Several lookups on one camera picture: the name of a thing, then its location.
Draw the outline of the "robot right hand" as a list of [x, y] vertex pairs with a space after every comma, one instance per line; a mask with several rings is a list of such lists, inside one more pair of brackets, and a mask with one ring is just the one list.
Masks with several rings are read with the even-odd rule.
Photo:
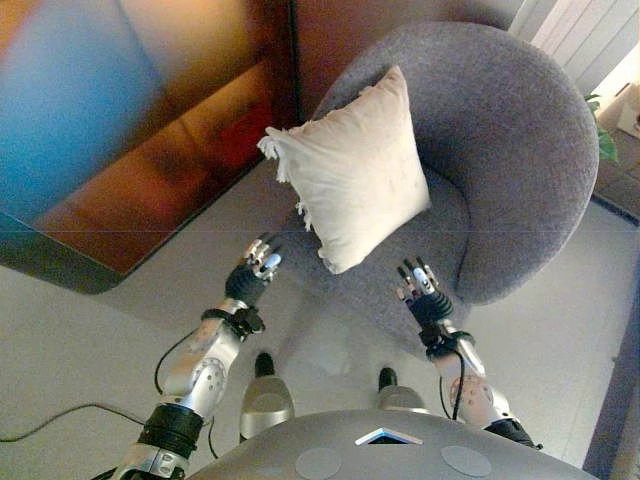
[[433, 271], [421, 257], [404, 259], [397, 272], [404, 285], [396, 289], [396, 294], [422, 329], [434, 327], [452, 314], [451, 300], [440, 290]]

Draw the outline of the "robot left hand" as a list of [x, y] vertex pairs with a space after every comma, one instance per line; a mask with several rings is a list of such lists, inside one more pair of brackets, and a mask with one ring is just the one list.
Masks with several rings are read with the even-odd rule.
[[282, 262], [280, 249], [275, 234], [265, 232], [255, 238], [228, 275], [225, 296], [255, 306]]

